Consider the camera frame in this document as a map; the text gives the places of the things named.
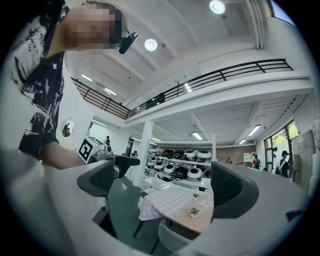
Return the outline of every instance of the black and white patterned shirt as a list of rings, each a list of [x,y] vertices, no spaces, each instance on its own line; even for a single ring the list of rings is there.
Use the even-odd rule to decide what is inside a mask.
[[[46,56],[55,29],[68,11],[65,1],[48,1],[41,14],[25,25],[10,52],[9,61],[14,61],[10,79],[35,109],[19,149],[36,158],[43,144],[58,142],[64,52]]]

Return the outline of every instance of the fluorescent light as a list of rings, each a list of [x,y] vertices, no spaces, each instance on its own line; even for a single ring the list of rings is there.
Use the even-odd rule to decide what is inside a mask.
[[[112,90],[109,90],[107,88],[104,88],[105,91],[109,92],[109,93],[112,93],[113,95],[117,95],[116,93],[114,93]]]
[[[196,137],[198,140],[200,140],[200,141],[202,140],[202,138],[200,137],[200,135],[197,132],[193,132],[192,135],[194,137]]]
[[[93,119],[92,119],[92,121],[95,122],[95,123],[97,123],[97,124],[99,124],[99,125],[102,125],[102,126],[105,126],[105,127],[109,127],[109,125],[104,124],[104,123],[102,123],[102,122],[98,122],[98,121],[93,120]]]
[[[190,86],[187,83],[184,84],[184,87],[188,90],[189,93],[192,92],[192,90],[190,89]]]
[[[225,5],[217,0],[213,0],[209,4],[211,11],[213,11],[215,14],[223,14],[226,10]]]
[[[141,139],[137,139],[137,138],[132,138],[131,137],[131,139],[133,139],[133,140],[135,140],[135,141],[138,141],[138,142],[140,142],[141,141]]]
[[[156,40],[154,39],[148,39],[144,42],[144,47],[150,51],[150,52],[153,52],[157,49],[158,47],[158,44],[156,42]]]
[[[81,76],[85,79],[88,79],[90,82],[92,82],[92,79],[90,79],[89,77],[86,77],[85,75],[81,74]]]
[[[253,128],[252,132],[249,133],[248,136],[254,135],[254,133],[260,128],[261,125],[257,125],[256,127]]]

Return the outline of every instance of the wooden table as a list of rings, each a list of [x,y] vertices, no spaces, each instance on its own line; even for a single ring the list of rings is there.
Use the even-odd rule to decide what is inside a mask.
[[[192,199],[195,192],[199,195],[197,200]],[[214,198],[209,193],[174,186],[145,196],[138,206],[141,221],[166,217],[186,229],[201,234],[211,224]],[[198,217],[191,217],[191,208],[200,210]]]

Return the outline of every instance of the white tablecloth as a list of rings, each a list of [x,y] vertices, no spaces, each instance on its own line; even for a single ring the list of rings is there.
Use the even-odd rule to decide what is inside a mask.
[[[139,203],[139,219],[153,220],[160,217],[172,219],[177,211],[192,200],[192,195],[199,193],[185,187],[170,187],[156,193],[146,195]]]

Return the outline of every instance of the person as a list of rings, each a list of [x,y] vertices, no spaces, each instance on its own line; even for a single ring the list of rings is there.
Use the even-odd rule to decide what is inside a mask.
[[[106,137],[104,144],[110,146],[110,140],[109,140],[109,136]]]
[[[260,159],[258,159],[258,155],[255,154],[254,159],[252,161],[252,168],[260,170],[260,166],[261,166]]]
[[[228,159],[225,161],[227,164],[232,164],[232,160],[230,157],[228,157]]]
[[[19,149],[58,169],[84,165],[76,152],[60,146],[56,138],[64,90],[64,52],[120,46],[123,54],[134,42],[133,34],[128,36],[119,9],[97,1],[73,9],[64,0],[47,1],[39,16],[23,29],[9,50],[3,70],[5,86],[17,89],[16,97],[25,99],[23,104],[33,115]]]
[[[67,128],[64,137],[69,137],[69,136],[70,136],[70,128]]]
[[[286,178],[288,177],[288,171],[291,170],[290,165],[286,161],[287,155],[289,155],[289,154],[288,154],[288,152],[286,150],[282,151],[281,159],[280,159],[280,161],[278,163],[278,170],[280,172],[280,175],[284,176]]]
[[[207,166],[205,170],[202,172],[203,177],[210,179],[211,178],[210,170],[211,170],[211,166]]]
[[[86,136],[90,136],[90,129],[92,127],[93,123],[91,122],[89,125],[89,129],[86,131]]]
[[[113,155],[114,155],[114,152],[111,150],[111,147],[110,147],[110,146],[107,147],[106,155],[107,155],[107,156],[113,156]]]
[[[65,136],[65,134],[66,134],[66,131],[67,131],[67,128],[68,128],[69,125],[70,125],[70,123],[68,122],[68,123],[63,127],[62,135],[63,135],[64,137],[67,137],[67,136]]]

